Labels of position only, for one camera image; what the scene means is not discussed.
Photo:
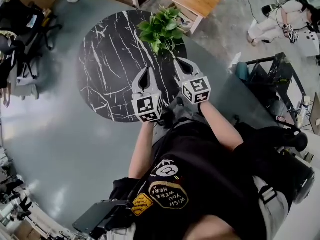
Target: shoulder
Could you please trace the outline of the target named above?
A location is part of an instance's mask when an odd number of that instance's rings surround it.
[[[290,11],[301,11],[304,6],[302,3],[297,1],[288,1],[282,7]]]
[[[109,197],[110,200],[118,199],[125,200],[128,198],[130,192],[139,182],[137,178],[122,178],[113,182],[113,191]]]

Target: black marble table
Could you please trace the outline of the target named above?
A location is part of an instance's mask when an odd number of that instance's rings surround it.
[[[132,106],[132,83],[145,67],[154,68],[165,106],[178,95],[179,87],[173,55],[139,40],[137,25],[152,14],[129,10],[111,15],[84,38],[78,58],[77,81],[87,105],[100,116],[123,123],[139,121]],[[176,43],[174,55],[187,58],[183,40]]]

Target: white pants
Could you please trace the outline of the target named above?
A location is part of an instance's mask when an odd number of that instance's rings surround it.
[[[18,66],[15,65],[15,67],[11,70],[9,75],[9,82],[11,83],[11,94],[13,96],[22,97],[22,96],[31,96],[32,90],[35,88],[34,84],[28,84],[28,85],[17,85],[17,77],[18,77]]]
[[[272,18],[267,18],[260,24],[253,26],[248,32],[255,43],[259,43],[262,40],[272,42],[275,38],[286,38],[282,28]]]

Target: circular patch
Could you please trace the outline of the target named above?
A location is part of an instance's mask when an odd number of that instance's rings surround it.
[[[168,164],[165,165],[161,168],[159,168],[155,174],[161,177],[170,177],[173,176],[175,174],[177,174],[177,172],[179,171],[178,167],[175,166],[174,164]]]

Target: yellow patch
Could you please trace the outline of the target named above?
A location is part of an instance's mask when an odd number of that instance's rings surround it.
[[[146,194],[141,193],[133,201],[134,207],[132,207],[131,210],[135,216],[140,216],[147,209],[149,209],[153,204],[154,202]]]

